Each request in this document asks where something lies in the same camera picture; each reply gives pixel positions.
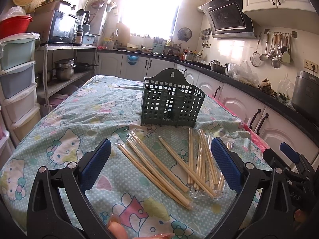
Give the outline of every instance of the range hood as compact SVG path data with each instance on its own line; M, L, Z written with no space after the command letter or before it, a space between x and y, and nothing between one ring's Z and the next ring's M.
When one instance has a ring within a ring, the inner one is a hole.
M242 12L243 0L212 0L201 6L214 38L254 38L252 20Z

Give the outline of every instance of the window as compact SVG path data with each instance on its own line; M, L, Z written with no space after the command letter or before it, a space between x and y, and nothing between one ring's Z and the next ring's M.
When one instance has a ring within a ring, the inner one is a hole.
M181 0L126 0L122 23L131 33L159 36L167 39L173 34Z

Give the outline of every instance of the screw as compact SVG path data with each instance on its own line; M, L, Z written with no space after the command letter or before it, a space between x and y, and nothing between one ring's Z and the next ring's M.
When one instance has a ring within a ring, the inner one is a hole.
M40 168L39 168L39 172L44 172L45 170L46 170L47 168L45 167L45 166L41 166Z
M282 169L280 169L279 167L277 167L277 168L275 169L275 171L276 171L277 173L279 173L279 174L282 174Z
M246 168L252 170L255 166L252 163L246 163Z
M68 167L70 168L70 169L73 169L73 168L75 168L77 166L77 163L76 162L70 162L69 164L68 164Z

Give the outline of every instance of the rice cooker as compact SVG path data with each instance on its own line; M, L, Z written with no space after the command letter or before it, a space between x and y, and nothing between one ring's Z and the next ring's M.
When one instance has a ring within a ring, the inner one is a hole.
M319 125L319 77L299 71L291 103L297 112Z

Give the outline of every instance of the microwave oven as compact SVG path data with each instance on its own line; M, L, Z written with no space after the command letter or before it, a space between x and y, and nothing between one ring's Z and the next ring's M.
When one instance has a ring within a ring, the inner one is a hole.
M52 10L35 15L28 31L40 34L41 45L74 44L78 26L76 16Z
M252 20L242 12L243 0L212 0L201 6L213 38L254 38Z

